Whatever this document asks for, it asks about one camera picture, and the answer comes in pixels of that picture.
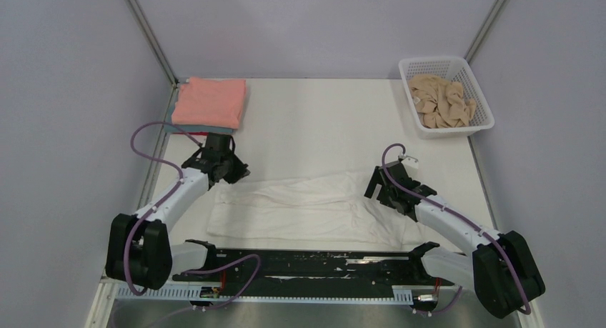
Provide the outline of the white t-shirt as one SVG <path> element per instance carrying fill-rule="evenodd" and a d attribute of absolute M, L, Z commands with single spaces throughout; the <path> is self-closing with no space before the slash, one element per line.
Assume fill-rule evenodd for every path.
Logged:
<path fill-rule="evenodd" d="M 371 175 L 242 182 L 216 187 L 207 233 L 242 239 L 360 242 L 414 248 L 426 229 L 364 196 Z"/>

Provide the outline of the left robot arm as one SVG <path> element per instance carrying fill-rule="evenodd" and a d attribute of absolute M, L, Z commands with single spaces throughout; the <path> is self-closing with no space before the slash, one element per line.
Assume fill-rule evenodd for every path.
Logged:
<path fill-rule="evenodd" d="M 182 164 L 172 183 L 133 214 L 118 214 L 111 223 L 105 273 L 126 283 L 137 296 L 158 290 L 175 274 L 192 271 L 213 279 L 219 262 L 207 242 L 188 239 L 172 244 L 169 233 L 196 200 L 220 182 L 235 184 L 250 173 L 235 153 L 233 136 L 209 133 Z"/>

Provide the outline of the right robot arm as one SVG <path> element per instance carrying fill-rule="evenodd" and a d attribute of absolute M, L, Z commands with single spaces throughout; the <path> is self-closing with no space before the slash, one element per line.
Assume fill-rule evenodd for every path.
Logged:
<path fill-rule="evenodd" d="M 525 238 L 502 233 L 473 221 L 448 206 L 431 187 L 413 180 L 400 161 L 374 168 L 364 193 L 412 221 L 429 227 L 455 245 L 416 247 L 408 273 L 417 283 L 437 277 L 472 290 L 480 304 L 502 319 L 545 293 L 542 275 Z"/>

